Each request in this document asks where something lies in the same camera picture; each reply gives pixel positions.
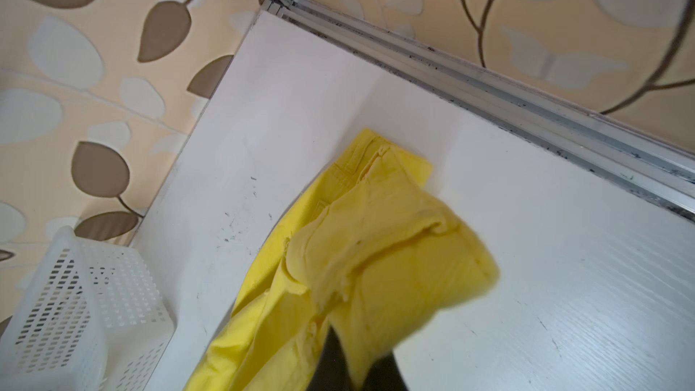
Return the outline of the yellow trousers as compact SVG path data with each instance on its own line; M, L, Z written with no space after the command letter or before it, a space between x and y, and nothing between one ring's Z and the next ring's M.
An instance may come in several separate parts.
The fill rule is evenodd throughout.
M189 390L306 390L330 328L351 390L443 309L488 293L484 243L425 184L426 160L362 130L253 261Z

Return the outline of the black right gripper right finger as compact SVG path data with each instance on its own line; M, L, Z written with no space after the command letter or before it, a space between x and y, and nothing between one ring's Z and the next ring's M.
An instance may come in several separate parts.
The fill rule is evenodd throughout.
M363 391L407 391L393 353L373 364L362 387Z

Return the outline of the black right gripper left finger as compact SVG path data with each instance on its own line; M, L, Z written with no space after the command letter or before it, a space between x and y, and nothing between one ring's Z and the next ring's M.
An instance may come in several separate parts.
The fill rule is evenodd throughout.
M347 360L333 328L329 329L307 391L351 391Z

